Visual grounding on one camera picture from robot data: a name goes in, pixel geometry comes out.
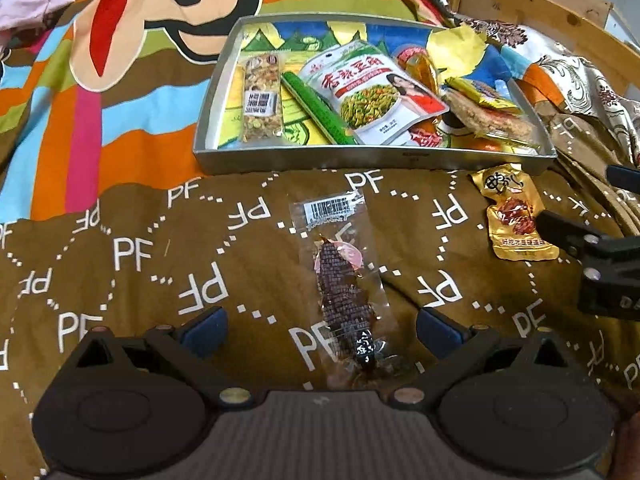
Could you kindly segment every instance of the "blue stripe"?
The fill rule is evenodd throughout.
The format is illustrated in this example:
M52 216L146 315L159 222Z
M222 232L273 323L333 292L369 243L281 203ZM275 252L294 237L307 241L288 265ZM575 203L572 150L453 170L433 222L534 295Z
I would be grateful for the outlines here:
M194 86L161 86L144 97L102 110L102 145L131 130L176 132L198 120L209 80Z
M502 59L509 67L511 75L516 79L522 79L527 69L532 65L529 59L517 53L510 46L504 46L500 50Z
M493 45L489 45L484 51L480 63L471 74L465 77L482 81L495 88L495 80L508 81L511 78L511 72L498 50Z
M69 27L72 26L72 23L73 22L70 22L67 25L63 25L62 27L56 27L51 31L49 37L40 49L38 56L36 57L36 61L44 61L51 57L51 54L56 51L58 45L60 44L60 41L62 41L62 38L68 31Z
M4 74L0 82L0 89L22 88L31 73L30 66L2 66Z
M0 190L0 222L12 222L31 216L33 187L36 182L38 155L51 111L51 90L38 87L31 97L31 113L18 139L4 186Z

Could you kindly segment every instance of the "barcode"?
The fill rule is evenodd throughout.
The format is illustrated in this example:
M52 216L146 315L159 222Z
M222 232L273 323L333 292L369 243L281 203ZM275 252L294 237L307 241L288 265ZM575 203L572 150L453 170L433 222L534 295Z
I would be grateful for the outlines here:
M267 117L275 115L275 92L247 92L244 99L244 113L246 115Z
M339 196L305 204L306 224L319 224L328 220L345 219L353 214L350 197Z

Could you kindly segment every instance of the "gold snack package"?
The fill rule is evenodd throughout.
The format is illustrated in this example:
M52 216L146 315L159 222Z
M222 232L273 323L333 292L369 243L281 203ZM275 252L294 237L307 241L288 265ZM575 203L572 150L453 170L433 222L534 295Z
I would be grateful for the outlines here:
M503 260L555 260L560 249L536 231L536 216L545 209L531 177L519 164L505 164L472 175L483 196L493 200L486 216L494 253Z
M516 103L505 99L482 81L464 79L462 77L451 77L447 79L447 85L455 88L481 107L492 108L493 110L500 110L501 112L508 112L514 115L522 115L522 110Z

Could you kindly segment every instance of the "nut bar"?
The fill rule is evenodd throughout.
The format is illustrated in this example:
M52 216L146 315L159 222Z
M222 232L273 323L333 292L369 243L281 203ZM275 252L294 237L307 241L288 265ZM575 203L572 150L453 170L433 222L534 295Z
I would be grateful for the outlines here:
M249 59L244 72L242 142L281 137L280 63L276 54Z

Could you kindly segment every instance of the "colorful blanket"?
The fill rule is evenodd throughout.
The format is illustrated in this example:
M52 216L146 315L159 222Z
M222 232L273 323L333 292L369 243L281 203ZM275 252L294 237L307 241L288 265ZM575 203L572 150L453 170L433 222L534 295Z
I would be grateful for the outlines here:
M39 43L4 53L0 474L46 473L31 436L34 407L98 324L139 335L218 304L230 328L211 361L223 373L247 386L324 388L327 334L298 286L289 203L346 189L366 195L410 364L403 379L433 363L415 339L416 311L427 305L507 335L552 328L593 377L637 385L635 327L577 312L580 265L566 254L498 260L486 234L488 203L467 172L206 178L199 170L194 124L239 16L311 10L415 19L415 9L409 0L78 0ZM493 73L481 69L486 56L508 72L492 49L464 72ZM621 234L616 209L590 182L557 166L535 183L549 209Z

